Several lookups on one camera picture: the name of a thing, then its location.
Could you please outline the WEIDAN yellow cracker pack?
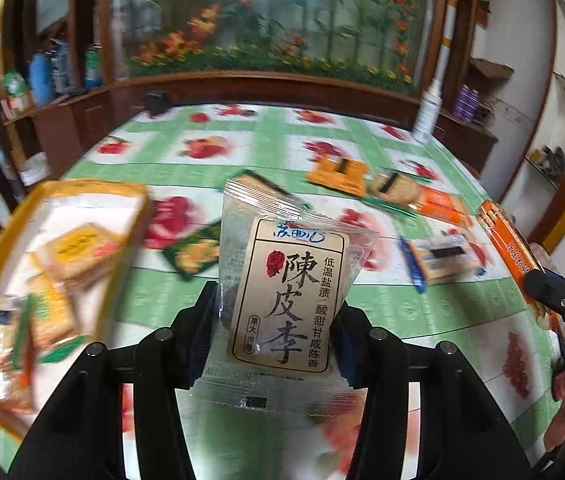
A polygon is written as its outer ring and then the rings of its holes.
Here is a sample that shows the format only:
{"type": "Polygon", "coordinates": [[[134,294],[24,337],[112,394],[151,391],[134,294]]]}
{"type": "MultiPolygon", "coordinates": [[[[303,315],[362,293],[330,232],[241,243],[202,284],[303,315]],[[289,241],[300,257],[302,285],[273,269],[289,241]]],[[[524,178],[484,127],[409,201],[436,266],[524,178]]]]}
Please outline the WEIDAN yellow cracker pack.
{"type": "Polygon", "coordinates": [[[70,297],[43,273],[28,279],[26,291],[36,361],[43,364],[63,361],[84,342],[70,297]]]}

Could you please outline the white blue cracker pack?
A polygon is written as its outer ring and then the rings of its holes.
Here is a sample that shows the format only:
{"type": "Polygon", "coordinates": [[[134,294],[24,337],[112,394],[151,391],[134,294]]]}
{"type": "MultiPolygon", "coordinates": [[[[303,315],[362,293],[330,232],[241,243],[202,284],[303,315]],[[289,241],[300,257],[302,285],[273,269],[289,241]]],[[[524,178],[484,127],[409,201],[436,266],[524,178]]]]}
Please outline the white blue cracker pack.
{"type": "Polygon", "coordinates": [[[485,253],[461,234],[399,239],[413,284],[422,294],[430,285],[475,278],[485,268],[485,253]]]}

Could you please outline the brown barcode cracker pack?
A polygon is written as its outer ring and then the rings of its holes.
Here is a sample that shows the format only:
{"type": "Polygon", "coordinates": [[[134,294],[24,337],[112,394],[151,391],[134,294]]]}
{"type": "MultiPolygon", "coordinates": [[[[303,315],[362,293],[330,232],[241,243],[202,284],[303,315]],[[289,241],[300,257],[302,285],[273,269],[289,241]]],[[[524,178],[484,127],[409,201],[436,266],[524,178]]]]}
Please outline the brown barcode cracker pack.
{"type": "Polygon", "coordinates": [[[462,228],[469,228],[473,225],[473,220],[461,198],[429,188],[429,186],[421,188],[418,200],[416,200],[416,211],[423,216],[462,228]]]}

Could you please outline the yellow red cracker pack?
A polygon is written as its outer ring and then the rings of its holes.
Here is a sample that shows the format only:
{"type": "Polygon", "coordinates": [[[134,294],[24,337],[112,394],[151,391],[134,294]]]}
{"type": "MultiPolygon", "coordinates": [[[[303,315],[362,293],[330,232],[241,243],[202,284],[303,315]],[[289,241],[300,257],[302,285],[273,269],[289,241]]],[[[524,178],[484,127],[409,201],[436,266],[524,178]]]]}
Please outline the yellow red cracker pack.
{"type": "Polygon", "coordinates": [[[118,235],[89,222],[40,246],[34,259],[65,288],[86,288],[113,270],[121,250],[118,235]]]}

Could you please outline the dark green beef biscuit packet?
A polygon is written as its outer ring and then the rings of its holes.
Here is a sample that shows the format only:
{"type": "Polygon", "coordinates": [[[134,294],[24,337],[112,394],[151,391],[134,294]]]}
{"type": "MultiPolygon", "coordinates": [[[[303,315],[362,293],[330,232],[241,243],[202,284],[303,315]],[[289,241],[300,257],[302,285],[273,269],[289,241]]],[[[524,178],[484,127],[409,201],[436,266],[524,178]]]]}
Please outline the dark green beef biscuit packet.
{"type": "Polygon", "coordinates": [[[209,270],[220,258],[220,225],[217,221],[164,247],[162,256],[184,281],[209,270]]]}

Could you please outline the round cracker green pack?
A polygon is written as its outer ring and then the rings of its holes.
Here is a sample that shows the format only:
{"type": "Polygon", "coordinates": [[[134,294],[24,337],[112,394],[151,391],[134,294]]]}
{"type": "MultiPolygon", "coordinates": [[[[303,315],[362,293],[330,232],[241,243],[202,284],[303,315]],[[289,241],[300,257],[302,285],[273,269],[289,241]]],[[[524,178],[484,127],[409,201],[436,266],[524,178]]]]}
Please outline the round cracker green pack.
{"type": "Polygon", "coordinates": [[[382,172],[368,183],[362,202],[386,212],[415,216],[423,191],[424,187],[406,174],[382,172]]]}

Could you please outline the clear dried plum packet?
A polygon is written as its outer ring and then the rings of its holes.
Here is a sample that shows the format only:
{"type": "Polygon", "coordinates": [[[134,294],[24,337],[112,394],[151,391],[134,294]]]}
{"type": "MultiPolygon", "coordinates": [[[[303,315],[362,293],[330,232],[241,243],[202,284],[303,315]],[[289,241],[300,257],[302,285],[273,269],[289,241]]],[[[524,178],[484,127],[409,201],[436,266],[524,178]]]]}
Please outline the clear dried plum packet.
{"type": "Polygon", "coordinates": [[[319,413],[348,388],[330,327],[378,235],[239,178],[223,193],[211,348],[194,392],[230,408],[319,413]]]}

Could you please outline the orange snack pack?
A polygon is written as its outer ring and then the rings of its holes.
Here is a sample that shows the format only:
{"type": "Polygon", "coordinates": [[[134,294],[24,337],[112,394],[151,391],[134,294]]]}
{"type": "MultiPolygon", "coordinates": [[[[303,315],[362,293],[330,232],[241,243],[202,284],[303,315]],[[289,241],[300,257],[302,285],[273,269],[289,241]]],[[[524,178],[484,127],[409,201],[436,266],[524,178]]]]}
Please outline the orange snack pack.
{"type": "Polygon", "coordinates": [[[343,194],[363,198],[369,168],[359,160],[322,155],[305,177],[307,182],[343,194]]]}

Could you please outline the long green cracker pack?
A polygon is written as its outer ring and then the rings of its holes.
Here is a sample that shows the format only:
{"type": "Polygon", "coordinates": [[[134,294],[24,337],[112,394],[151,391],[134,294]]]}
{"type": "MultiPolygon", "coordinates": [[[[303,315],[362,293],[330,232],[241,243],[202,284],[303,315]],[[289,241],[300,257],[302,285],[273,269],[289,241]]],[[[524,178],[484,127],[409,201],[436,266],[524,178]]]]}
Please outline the long green cracker pack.
{"type": "Polygon", "coordinates": [[[289,192],[285,188],[282,188],[275,182],[268,180],[266,177],[261,176],[255,171],[249,169],[243,169],[232,176],[232,180],[237,180],[244,185],[252,186],[252,188],[257,188],[263,192],[269,192],[270,194],[276,195],[278,197],[287,198],[293,203],[296,203],[305,210],[312,210],[313,206],[307,202],[304,202],[302,198],[296,196],[295,194],[289,192]]]}

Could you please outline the orange sandwich cracker pack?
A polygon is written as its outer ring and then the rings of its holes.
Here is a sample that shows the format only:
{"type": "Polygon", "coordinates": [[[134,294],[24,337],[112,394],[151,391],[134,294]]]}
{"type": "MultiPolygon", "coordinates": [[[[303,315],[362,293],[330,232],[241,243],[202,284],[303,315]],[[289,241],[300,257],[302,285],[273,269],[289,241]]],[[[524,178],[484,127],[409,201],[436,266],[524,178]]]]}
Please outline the orange sandwich cracker pack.
{"type": "Polygon", "coordinates": [[[543,328],[543,330],[550,330],[552,315],[549,313],[548,308],[545,308],[537,300],[529,296],[523,287],[523,281],[529,272],[543,270],[529,244],[520,234],[517,226],[505,214],[501,206],[491,200],[485,200],[480,205],[477,212],[477,220],[482,229],[487,232],[491,243],[506,264],[537,326],[543,328]]]}

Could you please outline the yellow rimmed white tray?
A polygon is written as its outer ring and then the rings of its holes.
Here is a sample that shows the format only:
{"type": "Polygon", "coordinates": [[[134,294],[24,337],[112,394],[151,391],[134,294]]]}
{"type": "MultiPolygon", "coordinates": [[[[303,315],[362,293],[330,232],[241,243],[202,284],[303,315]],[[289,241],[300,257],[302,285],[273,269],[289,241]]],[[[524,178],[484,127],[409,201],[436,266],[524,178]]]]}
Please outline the yellow rimmed white tray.
{"type": "Polygon", "coordinates": [[[109,338],[151,213],[141,183],[47,181],[0,232],[0,426],[16,438],[78,352],[109,338]]]}

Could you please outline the purple bottles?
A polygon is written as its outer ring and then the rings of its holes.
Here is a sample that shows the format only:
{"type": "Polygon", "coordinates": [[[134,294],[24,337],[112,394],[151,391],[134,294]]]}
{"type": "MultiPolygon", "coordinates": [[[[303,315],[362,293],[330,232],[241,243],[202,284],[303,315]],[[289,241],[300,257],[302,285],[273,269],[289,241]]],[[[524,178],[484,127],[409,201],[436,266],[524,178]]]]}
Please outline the purple bottles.
{"type": "Polygon", "coordinates": [[[475,89],[471,89],[467,84],[461,87],[455,102],[453,115],[465,124],[470,124],[475,118],[479,104],[479,94],[475,89]]]}

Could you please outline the white spray bottle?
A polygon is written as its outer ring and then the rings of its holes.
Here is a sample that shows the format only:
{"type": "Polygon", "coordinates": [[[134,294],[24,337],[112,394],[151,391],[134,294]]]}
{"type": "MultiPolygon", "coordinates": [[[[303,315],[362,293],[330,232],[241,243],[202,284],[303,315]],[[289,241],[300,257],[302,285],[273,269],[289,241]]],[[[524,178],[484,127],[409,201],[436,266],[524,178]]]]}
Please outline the white spray bottle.
{"type": "Polygon", "coordinates": [[[430,86],[420,99],[418,112],[412,130],[413,139],[420,143],[427,143],[435,132],[442,105],[441,81],[432,79],[430,86]]]}

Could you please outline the small black cup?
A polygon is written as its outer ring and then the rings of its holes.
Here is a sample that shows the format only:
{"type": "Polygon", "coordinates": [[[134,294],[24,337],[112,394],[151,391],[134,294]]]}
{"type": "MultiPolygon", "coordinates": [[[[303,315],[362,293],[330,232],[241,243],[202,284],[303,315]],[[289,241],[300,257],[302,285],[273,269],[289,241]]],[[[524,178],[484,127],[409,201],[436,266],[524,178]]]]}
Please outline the small black cup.
{"type": "Polygon", "coordinates": [[[171,107],[171,101],[164,91],[151,91],[144,98],[145,112],[149,117],[166,113],[171,107]]]}

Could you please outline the floral glass partition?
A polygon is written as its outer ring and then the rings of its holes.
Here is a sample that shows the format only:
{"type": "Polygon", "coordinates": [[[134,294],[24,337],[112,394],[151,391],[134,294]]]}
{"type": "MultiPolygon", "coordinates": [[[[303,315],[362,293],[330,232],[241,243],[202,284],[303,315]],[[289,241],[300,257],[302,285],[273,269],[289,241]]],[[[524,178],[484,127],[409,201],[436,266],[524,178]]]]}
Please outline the floral glass partition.
{"type": "Polygon", "coordinates": [[[113,73],[299,73],[402,94],[423,69],[433,0],[111,0],[113,73]]]}

